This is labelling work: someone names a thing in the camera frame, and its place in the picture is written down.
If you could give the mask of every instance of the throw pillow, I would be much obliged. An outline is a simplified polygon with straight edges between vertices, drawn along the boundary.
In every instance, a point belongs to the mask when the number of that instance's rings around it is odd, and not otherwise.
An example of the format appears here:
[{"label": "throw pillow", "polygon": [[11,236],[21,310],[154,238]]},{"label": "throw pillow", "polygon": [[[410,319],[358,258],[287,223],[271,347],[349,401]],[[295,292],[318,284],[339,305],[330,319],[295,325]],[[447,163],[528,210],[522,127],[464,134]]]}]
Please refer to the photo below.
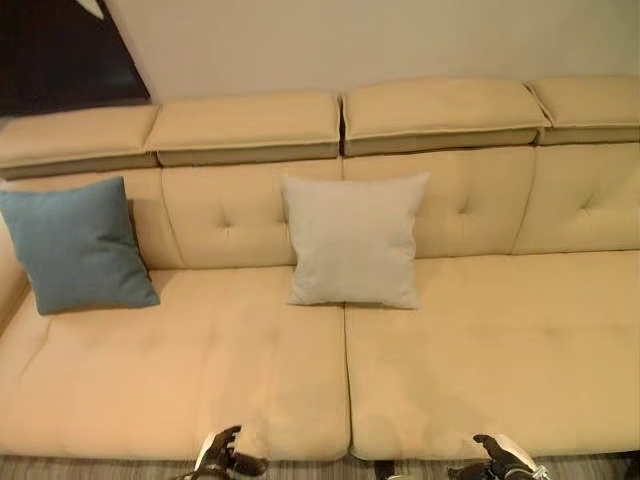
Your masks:
[{"label": "throw pillow", "polygon": [[134,241],[122,177],[62,192],[0,191],[0,212],[40,314],[160,303]]},{"label": "throw pillow", "polygon": [[283,177],[298,256],[293,304],[419,308],[413,224],[428,173],[374,182]]}]

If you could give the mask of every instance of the seat cushion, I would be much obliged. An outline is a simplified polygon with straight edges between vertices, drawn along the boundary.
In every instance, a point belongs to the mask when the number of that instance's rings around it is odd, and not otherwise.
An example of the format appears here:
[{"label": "seat cushion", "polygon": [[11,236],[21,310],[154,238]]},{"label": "seat cushion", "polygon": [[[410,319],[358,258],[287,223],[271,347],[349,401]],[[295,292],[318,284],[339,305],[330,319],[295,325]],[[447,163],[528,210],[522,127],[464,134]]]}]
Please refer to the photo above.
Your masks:
[{"label": "seat cushion", "polygon": [[0,337],[0,451],[195,458],[242,424],[273,459],[349,443],[339,307],[286,305],[291,267],[152,271],[161,305],[42,317]]},{"label": "seat cushion", "polygon": [[640,447],[640,252],[416,261],[422,309],[347,305],[353,451],[484,456]]}]

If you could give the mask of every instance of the striped carpet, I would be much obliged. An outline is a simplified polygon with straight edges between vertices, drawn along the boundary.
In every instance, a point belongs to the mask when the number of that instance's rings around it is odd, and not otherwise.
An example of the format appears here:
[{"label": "striped carpet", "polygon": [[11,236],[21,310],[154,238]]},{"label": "striped carpet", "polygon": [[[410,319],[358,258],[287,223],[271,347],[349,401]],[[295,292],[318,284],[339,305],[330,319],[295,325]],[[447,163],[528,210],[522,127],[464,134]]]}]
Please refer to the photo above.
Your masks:
[{"label": "striped carpet", "polygon": [[[540,458],[554,480],[640,480],[640,452],[576,457]],[[415,480],[445,480],[448,466],[465,462],[396,462],[396,473]],[[193,462],[83,460],[0,456],[0,479],[158,480],[186,473]],[[270,466],[269,480],[375,480],[373,463],[346,457],[337,462],[277,462]]]}]

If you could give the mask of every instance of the wall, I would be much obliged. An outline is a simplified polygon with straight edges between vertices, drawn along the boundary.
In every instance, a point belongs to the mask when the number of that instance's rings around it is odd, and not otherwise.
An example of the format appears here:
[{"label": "wall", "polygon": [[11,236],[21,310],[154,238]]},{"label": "wall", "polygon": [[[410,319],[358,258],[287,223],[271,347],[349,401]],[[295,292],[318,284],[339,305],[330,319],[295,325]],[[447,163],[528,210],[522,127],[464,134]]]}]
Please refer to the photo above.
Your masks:
[{"label": "wall", "polygon": [[638,0],[107,3],[158,101],[423,75],[640,73]]}]

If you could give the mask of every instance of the upholstery fabric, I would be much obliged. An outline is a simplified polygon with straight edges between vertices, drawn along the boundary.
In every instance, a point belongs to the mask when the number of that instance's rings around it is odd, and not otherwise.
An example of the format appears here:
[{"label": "upholstery fabric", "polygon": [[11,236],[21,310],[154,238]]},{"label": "upholstery fabric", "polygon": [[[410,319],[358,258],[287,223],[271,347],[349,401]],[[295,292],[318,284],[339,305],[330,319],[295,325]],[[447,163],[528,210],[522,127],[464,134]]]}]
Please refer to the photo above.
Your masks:
[{"label": "upholstery fabric", "polygon": [[161,304],[135,311],[41,317],[29,294],[0,337],[0,452],[194,459],[239,423],[273,459],[342,457],[343,311],[286,305],[291,275],[153,271]]},{"label": "upholstery fabric", "polygon": [[283,176],[298,257],[291,303],[419,308],[412,230],[428,178],[318,182]]},{"label": "upholstery fabric", "polygon": [[551,120],[543,145],[640,141],[640,77],[546,78],[530,88]]},{"label": "upholstery fabric", "polygon": [[416,258],[511,253],[534,168],[532,147],[344,160],[345,180],[430,172],[414,228]]},{"label": "upholstery fabric", "polygon": [[[9,122],[0,132],[0,175],[12,167],[102,159],[84,162],[86,167],[101,165],[113,158],[122,168],[153,166],[153,157],[145,156],[144,142],[155,119],[157,107],[107,107],[21,117]],[[52,167],[49,174],[55,174]]]},{"label": "upholstery fabric", "polygon": [[27,274],[16,258],[9,229],[0,213],[0,335],[27,285]]},{"label": "upholstery fabric", "polygon": [[348,156],[522,145],[548,125],[524,85],[497,79],[434,77],[362,87],[346,94],[344,117]]},{"label": "upholstery fabric", "polygon": [[640,447],[640,252],[416,262],[420,310],[346,307],[353,453]]},{"label": "upholstery fabric", "polygon": [[339,180],[340,160],[167,168],[164,197],[187,268],[295,265],[280,177]]},{"label": "upholstery fabric", "polygon": [[536,148],[513,253],[640,248],[640,144]]},{"label": "upholstery fabric", "polygon": [[134,241],[122,177],[62,192],[0,191],[0,211],[40,314],[158,304]]},{"label": "upholstery fabric", "polygon": [[165,166],[332,158],[339,122],[325,92],[184,100],[162,107],[147,148]]},{"label": "upholstery fabric", "polygon": [[83,173],[15,180],[0,184],[11,192],[53,192],[121,176],[129,200],[131,220],[140,255],[149,269],[183,267],[162,193],[160,169]]}]

